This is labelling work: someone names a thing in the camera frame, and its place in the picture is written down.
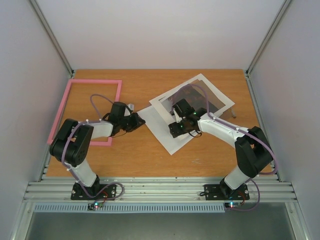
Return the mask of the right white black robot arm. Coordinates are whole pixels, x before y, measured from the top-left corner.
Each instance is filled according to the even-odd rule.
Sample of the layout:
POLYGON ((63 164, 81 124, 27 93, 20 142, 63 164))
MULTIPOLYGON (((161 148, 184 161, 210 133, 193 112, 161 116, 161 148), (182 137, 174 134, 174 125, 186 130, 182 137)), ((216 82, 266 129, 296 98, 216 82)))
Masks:
POLYGON ((173 105, 173 112, 180 118, 168 125, 173 138, 191 132, 206 133, 235 149, 237 165, 219 183, 221 194, 227 199, 234 197, 241 185, 259 175, 275 158, 264 132, 257 126, 237 126, 203 107, 195 110, 185 99, 173 105))

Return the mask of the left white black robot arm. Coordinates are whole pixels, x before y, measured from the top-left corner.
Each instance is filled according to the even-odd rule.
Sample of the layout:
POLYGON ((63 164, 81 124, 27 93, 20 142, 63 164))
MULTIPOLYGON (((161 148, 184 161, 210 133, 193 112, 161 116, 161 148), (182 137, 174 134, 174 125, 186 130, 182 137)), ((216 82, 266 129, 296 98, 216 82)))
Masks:
POLYGON ((112 138, 121 130, 130 133, 145 123, 138 113, 119 101, 114 102, 110 112, 98 120, 79 122, 66 119, 52 141, 49 153, 74 177, 73 195, 96 199, 107 188, 101 186, 99 176, 86 159, 91 140, 112 138))

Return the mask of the pink photo frame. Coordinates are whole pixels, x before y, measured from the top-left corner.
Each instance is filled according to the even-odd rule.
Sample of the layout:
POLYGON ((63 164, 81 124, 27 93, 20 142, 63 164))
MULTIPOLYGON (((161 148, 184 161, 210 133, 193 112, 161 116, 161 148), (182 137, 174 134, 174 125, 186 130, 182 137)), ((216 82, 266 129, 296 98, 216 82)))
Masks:
POLYGON ((72 87, 72 84, 104 84, 104 85, 117 85, 116 94, 115 94, 115 101, 117 102, 120 99, 121 88, 122 88, 122 80, 113 80, 113 79, 74 79, 71 78, 68 80, 67 85, 65 87, 61 102, 59 104, 57 113, 55 115, 53 125, 51 127, 47 144, 50 145, 53 140, 56 132, 58 130, 58 125, 60 123, 61 117, 63 115, 63 111, 67 104, 68 96, 72 87))

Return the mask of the white mat board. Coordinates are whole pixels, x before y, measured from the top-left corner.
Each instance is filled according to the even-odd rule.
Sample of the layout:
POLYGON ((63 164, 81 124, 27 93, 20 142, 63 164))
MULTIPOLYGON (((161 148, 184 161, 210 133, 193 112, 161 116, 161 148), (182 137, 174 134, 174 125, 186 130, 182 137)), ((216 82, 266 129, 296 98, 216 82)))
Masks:
MULTIPOLYGON (((166 109, 162 106, 160 103, 160 100, 164 97, 169 97, 175 93, 177 93, 179 90, 182 90, 186 86, 197 86, 197 84, 205 85, 207 86, 212 92, 216 94, 216 96, 225 104, 225 107, 221 109, 221 111, 226 111, 230 109, 235 103, 229 99, 224 93, 222 93, 216 86, 214 86, 203 74, 198 74, 195 77, 179 84, 178 86, 172 88, 171 90, 168 90, 167 92, 153 98, 150 100, 150 104, 155 108, 155 110, 158 112, 158 114, 163 118, 163 120, 169 125, 173 122, 175 122, 175 119, 169 115, 169 113, 166 111, 166 109)), ((206 92, 200 88, 204 95, 206 100, 206 107, 209 106, 209 101, 206 92)))

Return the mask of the landscape photo print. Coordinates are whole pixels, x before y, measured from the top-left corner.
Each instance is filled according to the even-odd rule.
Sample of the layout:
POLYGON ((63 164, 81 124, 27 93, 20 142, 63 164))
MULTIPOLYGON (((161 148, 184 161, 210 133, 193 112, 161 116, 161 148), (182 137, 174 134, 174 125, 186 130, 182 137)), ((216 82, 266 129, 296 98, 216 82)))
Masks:
POLYGON ((207 94, 209 111, 218 117, 223 115, 224 111, 221 111, 221 109, 223 109, 226 105, 207 86, 201 85, 200 83, 197 83, 196 86, 187 85, 175 94, 162 98, 159 102, 173 118, 175 118, 173 105, 182 99, 185 99, 195 110, 200 108, 206 109, 206 97, 200 88, 202 88, 207 94))

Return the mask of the clear plastic screwdriver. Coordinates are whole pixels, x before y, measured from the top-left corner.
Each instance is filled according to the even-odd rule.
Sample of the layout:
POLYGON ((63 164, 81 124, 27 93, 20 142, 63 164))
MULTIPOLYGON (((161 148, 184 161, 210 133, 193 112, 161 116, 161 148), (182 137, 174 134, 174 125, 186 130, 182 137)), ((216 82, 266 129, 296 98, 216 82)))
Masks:
POLYGON ((234 111, 233 109, 231 109, 231 113, 232 113, 232 117, 233 117, 233 118, 236 118, 236 117, 237 117, 237 115, 236 115, 236 113, 235 113, 235 111, 234 111))

